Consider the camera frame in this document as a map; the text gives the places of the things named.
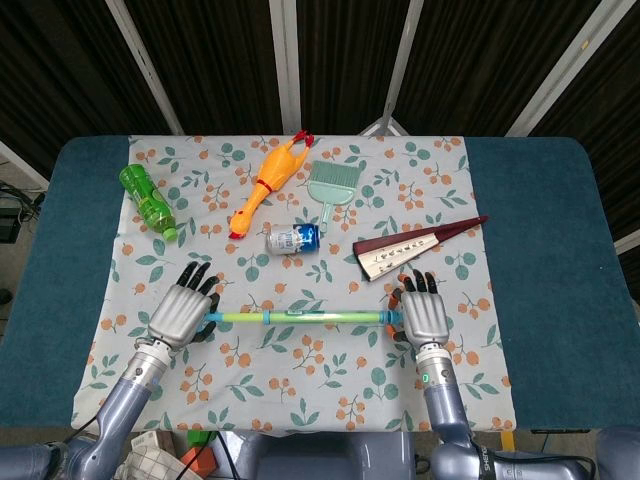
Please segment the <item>right silver orange-tipped robot hand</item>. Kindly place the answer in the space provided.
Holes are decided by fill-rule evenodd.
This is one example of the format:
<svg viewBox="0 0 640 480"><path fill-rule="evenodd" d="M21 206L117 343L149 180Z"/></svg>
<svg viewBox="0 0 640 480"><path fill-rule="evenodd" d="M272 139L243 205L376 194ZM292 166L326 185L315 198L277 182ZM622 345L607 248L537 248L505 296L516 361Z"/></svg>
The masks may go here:
<svg viewBox="0 0 640 480"><path fill-rule="evenodd" d="M445 345L449 340L449 327L444 302L437 291L435 278L430 272L413 270L413 277L402 280L404 289L395 288L388 300L388 309L401 307L403 330L389 330L395 342L408 342L415 349L423 345Z"/></svg>

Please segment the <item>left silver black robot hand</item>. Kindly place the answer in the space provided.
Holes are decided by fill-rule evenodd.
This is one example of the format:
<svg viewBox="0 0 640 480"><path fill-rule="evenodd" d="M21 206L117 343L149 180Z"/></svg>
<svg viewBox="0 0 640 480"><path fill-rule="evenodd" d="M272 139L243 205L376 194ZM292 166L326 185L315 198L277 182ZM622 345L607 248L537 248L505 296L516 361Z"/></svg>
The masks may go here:
<svg viewBox="0 0 640 480"><path fill-rule="evenodd" d="M149 337L169 345L174 351L191 343L204 342L215 329L208 315L217 312L220 295L216 275L205 278L211 263L187 264L151 316Z"/></svg>

